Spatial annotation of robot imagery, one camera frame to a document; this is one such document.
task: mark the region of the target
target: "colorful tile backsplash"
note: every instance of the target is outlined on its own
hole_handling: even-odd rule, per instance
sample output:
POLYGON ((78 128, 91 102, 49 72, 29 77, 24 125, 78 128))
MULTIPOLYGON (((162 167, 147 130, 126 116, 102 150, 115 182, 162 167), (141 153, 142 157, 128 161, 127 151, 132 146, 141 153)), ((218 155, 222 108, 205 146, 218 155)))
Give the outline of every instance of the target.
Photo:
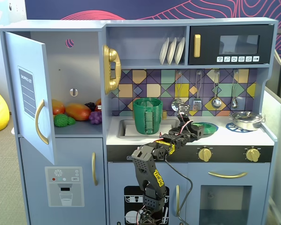
POLYGON ((202 100, 202 110, 190 111, 192 116, 228 116, 230 111, 251 111, 256 86, 257 69, 240 69, 238 76, 233 69, 220 69, 220 82, 218 86, 218 97, 222 100, 219 109, 211 105, 214 98, 214 81, 217 82, 218 75, 213 69, 202 69, 202 86, 200 88, 200 76, 197 80, 196 69, 188 70, 122 70, 121 80, 118 88, 112 91, 112 114, 113 116, 132 116, 133 101, 144 97, 153 97, 163 102, 163 109, 168 116, 174 116, 175 111, 171 108, 172 101, 178 97, 191 106, 197 97, 202 100), (231 109, 232 81, 236 90, 238 107, 231 109))

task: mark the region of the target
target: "green toy vegetable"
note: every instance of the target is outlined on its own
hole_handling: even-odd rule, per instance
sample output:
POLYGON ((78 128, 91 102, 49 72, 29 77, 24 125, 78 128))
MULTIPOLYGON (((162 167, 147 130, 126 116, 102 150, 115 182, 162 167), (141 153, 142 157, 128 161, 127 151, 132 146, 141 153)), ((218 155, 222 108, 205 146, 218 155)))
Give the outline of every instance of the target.
POLYGON ((74 118, 72 118, 72 117, 69 117, 67 123, 68 123, 68 125, 73 125, 73 124, 76 123, 76 120, 74 118))
POLYGON ((68 117, 65 114, 58 114, 54 117, 54 125, 62 128, 66 127, 67 125, 75 124, 75 120, 72 117, 68 117))

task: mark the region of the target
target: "black control strip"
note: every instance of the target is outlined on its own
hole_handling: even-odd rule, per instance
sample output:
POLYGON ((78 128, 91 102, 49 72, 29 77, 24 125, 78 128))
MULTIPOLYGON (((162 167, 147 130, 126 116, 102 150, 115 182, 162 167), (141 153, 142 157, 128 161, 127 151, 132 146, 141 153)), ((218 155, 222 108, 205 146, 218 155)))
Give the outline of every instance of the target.
MULTIPOLYGON (((107 145, 108 162, 132 162, 131 155, 139 145, 107 145)), ((246 158, 247 150, 255 148, 259 151, 260 157, 257 163, 270 163, 272 161, 273 146, 201 146, 186 145, 179 152, 168 157, 171 162, 204 162, 199 159, 198 152, 202 148, 208 148, 212 152, 209 162, 226 163, 249 163, 246 158)))

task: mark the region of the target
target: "green cup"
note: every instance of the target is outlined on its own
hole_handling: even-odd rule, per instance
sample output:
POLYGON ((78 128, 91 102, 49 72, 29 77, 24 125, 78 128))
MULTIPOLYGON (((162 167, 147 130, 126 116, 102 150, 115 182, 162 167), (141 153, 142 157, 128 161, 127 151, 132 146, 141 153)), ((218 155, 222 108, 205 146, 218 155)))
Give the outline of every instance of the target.
POLYGON ((158 132, 163 114, 163 102, 157 98, 143 97, 133 102, 136 130, 143 135, 158 132))

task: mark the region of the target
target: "black microwave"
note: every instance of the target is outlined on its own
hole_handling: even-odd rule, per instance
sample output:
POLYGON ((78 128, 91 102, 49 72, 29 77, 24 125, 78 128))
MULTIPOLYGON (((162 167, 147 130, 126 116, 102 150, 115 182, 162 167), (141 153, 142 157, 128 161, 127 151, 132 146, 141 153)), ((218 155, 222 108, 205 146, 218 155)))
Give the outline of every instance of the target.
POLYGON ((189 65, 269 63, 273 25, 192 26, 189 65))

